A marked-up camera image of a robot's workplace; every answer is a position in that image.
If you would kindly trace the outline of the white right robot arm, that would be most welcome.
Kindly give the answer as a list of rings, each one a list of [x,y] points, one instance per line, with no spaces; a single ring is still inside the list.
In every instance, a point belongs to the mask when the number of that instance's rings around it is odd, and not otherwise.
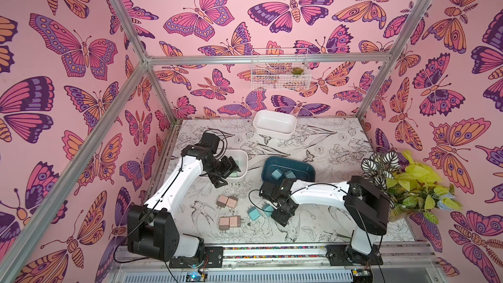
[[[329,206],[346,212],[356,224],[349,250],[365,257],[376,253],[374,243],[387,234],[390,197],[361,176],[341,183],[299,179],[285,179],[280,185],[263,182],[259,196],[273,204],[271,216],[282,226],[302,205]]]

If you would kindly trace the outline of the white storage box front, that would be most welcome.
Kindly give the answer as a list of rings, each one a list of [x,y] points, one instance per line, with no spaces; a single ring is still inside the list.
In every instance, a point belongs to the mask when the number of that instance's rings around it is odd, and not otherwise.
[[[238,166],[238,168],[232,172],[226,180],[233,183],[244,181],[248,172],[248,154],[241,149],[228,149],[224,153],[224,156],[232,157]]]

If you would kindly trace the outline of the dark teal storage box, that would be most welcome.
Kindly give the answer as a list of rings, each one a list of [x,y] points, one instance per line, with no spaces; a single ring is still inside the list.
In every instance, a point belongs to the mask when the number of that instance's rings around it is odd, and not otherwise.
[[[283,177],[279,180],[275,180],[271,177],[271,173],[276,169],[279,169],[283,172]],[[289,170],[293,171],[296,174],[297,180],[306,182],[316,181],[316,171],[312,165],[293,159],[269,157],[265,161],[261,173],[262,182],[269,182],[280,186],[282,182],[287,179],[284,177],[284,174]]]

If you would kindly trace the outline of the white storage box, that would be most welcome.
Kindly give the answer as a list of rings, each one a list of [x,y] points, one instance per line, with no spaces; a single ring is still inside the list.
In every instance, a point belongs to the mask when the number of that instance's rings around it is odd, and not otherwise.
[[[241,149],[228,149],[224,153],[224,156],[232,157],[238,166],[238,168],[232,172],[226,180],[233,183],[244,181],[248,172],[248,154]]]
[[[296,131],[297,118],[285,113],[261,110],[255,114],[252,124],[259,135],[288,140]]]

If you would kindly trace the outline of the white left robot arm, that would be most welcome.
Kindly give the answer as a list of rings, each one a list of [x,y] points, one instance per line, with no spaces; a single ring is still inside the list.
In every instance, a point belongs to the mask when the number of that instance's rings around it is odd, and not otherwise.
[[[234,158],[225,155],[225,139],[214,132],[203,132],[197,144],[182,149],[178,164],[159,190],[145,204],[134,205],[128,211],[125,243],[128,251],[141,260],[169,263],[180,259],[190,267],[206,261],[204,239],[180,233],[174,214],[201,175],[206,175],[218,189],[227,185],[233,172],[239,171]]]

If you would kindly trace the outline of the blue plug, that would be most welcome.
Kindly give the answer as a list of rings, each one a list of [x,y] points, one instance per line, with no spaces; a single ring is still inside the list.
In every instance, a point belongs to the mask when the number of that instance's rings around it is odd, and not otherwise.
[[[283,172],[279,169],[276,169],[271,173],[271,177],[275,180],[279,180],[283,177]]]
[[[272,213],[275,211],[275,208],[272,207],[270,204],[265,204],[262,208],[262,211],[267,217],[271,217]]]
[[[253,207],[253,208],[250,208],[248,211],[247,211],[247,214],[248,214],[248,217],[252,220],[252,221],[256,221],[257,219],[259,219],[261,217],[261,213],[260,211]]]
[[[291,171],[291,170],[287,171],[284,174],[284,177],[287,178],[287,179],[296,179],[297,178],[296,174],[293,171]]]

